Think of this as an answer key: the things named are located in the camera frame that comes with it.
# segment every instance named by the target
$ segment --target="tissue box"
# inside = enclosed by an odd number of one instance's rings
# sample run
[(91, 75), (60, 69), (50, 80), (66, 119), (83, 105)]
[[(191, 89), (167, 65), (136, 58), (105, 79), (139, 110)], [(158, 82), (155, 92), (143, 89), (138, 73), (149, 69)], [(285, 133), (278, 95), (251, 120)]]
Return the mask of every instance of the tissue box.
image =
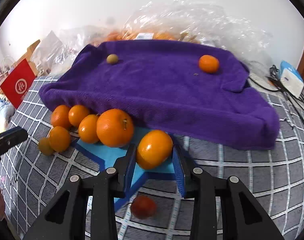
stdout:
[(304, 87), (303, 79), (299, 72), (286, 61), (280, 64), (280, 81), (296, 98), (300, 97)]

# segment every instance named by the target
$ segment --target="red fruit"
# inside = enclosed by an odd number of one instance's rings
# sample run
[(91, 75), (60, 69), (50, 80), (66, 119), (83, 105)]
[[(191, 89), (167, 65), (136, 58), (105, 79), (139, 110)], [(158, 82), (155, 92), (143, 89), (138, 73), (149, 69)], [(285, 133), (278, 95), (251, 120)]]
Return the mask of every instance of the red fruit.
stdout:
[(131, 213), (138, 219), (146, 219), (156, 213), (156, 204), (149, 197), (139, 195), (131, 204)]

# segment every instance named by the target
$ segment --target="blue gripper pad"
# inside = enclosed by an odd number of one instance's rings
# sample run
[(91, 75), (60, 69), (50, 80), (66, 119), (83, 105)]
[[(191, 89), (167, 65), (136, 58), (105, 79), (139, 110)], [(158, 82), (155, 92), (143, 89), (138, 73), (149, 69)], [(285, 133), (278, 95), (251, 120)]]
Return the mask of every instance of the blue gripper pad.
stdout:
[(173, 147), (173, 153), (172, 153), (172, 163), (175, 173), (175, 179), (178, 185), (179, 192), (182, 197), (185, 196), (185, 177), (182, 170), (182, 166), (178, 157), (178, 153), (176, 151), (176, 148)]
[(128, 192), (128, 190), (131, 187), (132, 184), (132, 179), (134, 175), (134, 170), (135, 170), (135, 165), (136, 165), (136, 155), (133, 154), (128, 162), (125, 175), (124, 175), (124, 191)]

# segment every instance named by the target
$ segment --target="white logo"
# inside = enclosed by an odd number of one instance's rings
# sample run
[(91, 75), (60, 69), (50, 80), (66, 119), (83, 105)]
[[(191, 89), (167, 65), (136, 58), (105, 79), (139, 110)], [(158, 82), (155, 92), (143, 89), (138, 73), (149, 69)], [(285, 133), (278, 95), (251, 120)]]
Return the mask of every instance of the white logo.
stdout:
[(15, 90), (18, 94), (23, 94), (27, 89), (27, 82), (25, 79), (21, 78), (15, 84)]

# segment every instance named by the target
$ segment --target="screw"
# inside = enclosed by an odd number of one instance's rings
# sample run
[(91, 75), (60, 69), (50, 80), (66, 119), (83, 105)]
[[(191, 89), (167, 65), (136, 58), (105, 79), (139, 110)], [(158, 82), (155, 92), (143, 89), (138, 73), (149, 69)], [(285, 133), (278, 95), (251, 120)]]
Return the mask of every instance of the screw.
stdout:
[(193, 172), (194, 172), (195, 174), (201, 174), (201, 173), (203, 172), (203, 170), (202, 170), (201, 168), (194, 168), (194, 169), (193, 169)]
[(116, 173), (116, 169), (113, 168), (113, 167), (107, 168), (106, 169), (106, 173), (107, 174), (114, 174), (114, 173)]
[(77, 175), (73, 175), (73, 176), (70, 177), (71, 182), (76, 182), (78, 180), (79, 180), (79, 176), (77, 176)]
[(239, 178), (236, 177), (236, 176), (231, 176), (231, 177), (230, 177), (230, 181), (231, 181), (232, 183), (238, 183), (238, 182), (239, 182)]

